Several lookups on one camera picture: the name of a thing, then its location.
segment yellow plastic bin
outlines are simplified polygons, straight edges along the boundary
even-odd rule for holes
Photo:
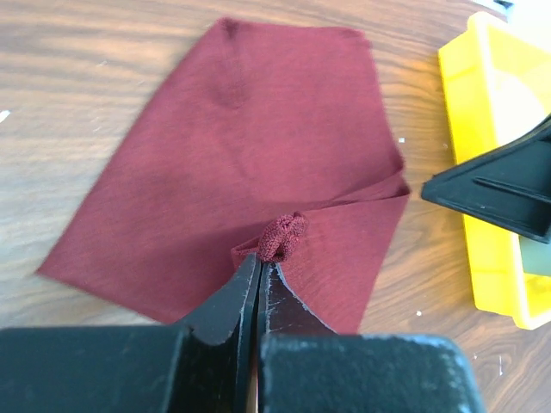
[[[496,17],[472,15],[439,58],[457,163],[520,137],[551,113],[551,50]],[[464,223],[477,308],[513,317],[523,329],[551,321],[551,276],[524,272],[529,240],[466,215]]]

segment maroon fabric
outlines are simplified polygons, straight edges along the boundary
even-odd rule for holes
[[[354,332],[406,204],[402,168],[359,32],[222,19],[39,272],[173,322],[254,251],[281,261],[326,323]]]

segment fabric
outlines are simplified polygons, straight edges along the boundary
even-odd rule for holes
[[[361,33],[222,19],[38,271],[170,323],[258,252],[355,332],[409,194],[402,169]]]

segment wood grain surface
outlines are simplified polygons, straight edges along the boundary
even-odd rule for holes
[[[215,19],[349,26],[372,40],[413,196],[365,332],[458,342],[490,412],[549,412],[551,325],[477,311],[461,217],[419,199],[452,165],[440,46],[468,0],[0,0],[0,326],[150,323],[34,274],[148,97]]]

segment black bracket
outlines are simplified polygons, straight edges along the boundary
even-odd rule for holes
[[[549,243],[551,115],[508,145],[434,176],[421,197]]]

